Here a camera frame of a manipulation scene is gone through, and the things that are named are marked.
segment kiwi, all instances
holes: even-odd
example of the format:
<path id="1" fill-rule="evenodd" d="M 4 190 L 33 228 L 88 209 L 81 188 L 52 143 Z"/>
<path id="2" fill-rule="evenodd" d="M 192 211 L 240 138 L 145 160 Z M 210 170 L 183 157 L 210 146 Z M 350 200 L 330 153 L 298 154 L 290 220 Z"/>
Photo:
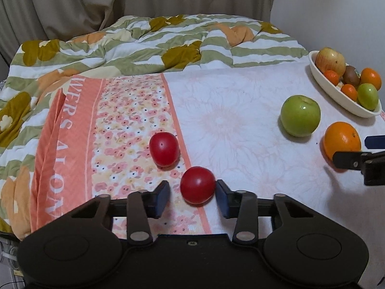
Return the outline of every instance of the kiwi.
<path id="1" fill-rule="evenodd" d="M 342 76 L 344 84 L 351 84 L 358 87 L 360 83 L 359 73 L 353 66 L 346 66 L 345 73 Z"/>

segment tomato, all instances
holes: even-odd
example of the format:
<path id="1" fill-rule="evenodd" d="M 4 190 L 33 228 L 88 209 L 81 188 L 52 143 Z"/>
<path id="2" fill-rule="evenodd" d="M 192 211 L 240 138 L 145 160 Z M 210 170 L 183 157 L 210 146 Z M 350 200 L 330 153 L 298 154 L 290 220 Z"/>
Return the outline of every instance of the tomato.
<path id="1" fill-rule="evenodd" d="M 207 168 L 193 166 L 186 170 L 180 180 L 180 192 L 186 202 L 202 204 L 212 197 L 215 191 L 215 177 Z"/>
<path id="2" fill-rule="evenodd" d="M 169 132 L 158 132 L 150 139 L 150 154 L 159 167 L 173 165 L 179 157 L 178 140 Z"/>

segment curtain fold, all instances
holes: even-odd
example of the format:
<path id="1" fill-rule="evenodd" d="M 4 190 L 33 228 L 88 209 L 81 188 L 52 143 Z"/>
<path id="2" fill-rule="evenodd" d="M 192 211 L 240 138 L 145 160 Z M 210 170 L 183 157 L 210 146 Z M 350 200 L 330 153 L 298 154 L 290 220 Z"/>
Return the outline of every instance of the curtain fold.
<path id="1" fill-rule="evenodd" d="M 0 52 L 11 62 L 20 44 L 68 40 L 124 15 L 230 14 L 269 21 L 272 0 L 0 0 Z"/>

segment black robotic gripper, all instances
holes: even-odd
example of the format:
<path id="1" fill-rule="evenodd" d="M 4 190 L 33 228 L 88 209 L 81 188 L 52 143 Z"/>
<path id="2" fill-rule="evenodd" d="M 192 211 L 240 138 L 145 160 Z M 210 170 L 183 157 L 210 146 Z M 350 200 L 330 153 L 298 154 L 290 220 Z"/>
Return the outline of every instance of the black robotic gripper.
<path id="1" fill-rule="evenodd" d="M 258 199 L 218 180 L 222 215 L 237 218 L 232 240 L 153 240 L 148 218 L 161 216 L 169 196 L 167 181 L 127 199 L 100 195 L 32 233 L 18 251 L 26 288 L 360 288 L 369 258 L 364 241 L 284 194 Z M 127 217 L 127 240 L 111 232 L 114 217 Z M 271 217 L 265 239 L 258 217 Z"/>

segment tangerine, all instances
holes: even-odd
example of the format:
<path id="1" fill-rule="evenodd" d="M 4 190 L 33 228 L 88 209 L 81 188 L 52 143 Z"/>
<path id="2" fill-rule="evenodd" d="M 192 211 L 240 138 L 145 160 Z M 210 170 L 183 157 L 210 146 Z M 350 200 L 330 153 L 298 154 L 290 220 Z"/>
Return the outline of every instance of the tangerine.
<path id="1" fill-rule="evenodd" d="M 380 90 L 382 85 L 380 74 L 368 67 L 362 70 L 360 80 L 362 84 L 372 84 L 377 91 Z"/>
<path id="2" fill-rule="evenodd" d="M 361 140 L 355 128 L 345 122 L 335 122 L 325 131 L 323 137 L 325 154 L 332 161 L 337 151 L 361 151 Z"/>
<path id="3" fill-rule="evenodd" d="M 354 102 L 357 102 L 357 90 L 353 85 L 343 85 L 341 88 L 341 92 L 344 93 L 348 98 L 351 98 Z"/>
<path id="4" fill-rule="evenodd" d="M 334 86 L 337 86 L 340 82 L 340 77 L 334 70 L 325 70 L 323 75 L 330 81 Z"/>

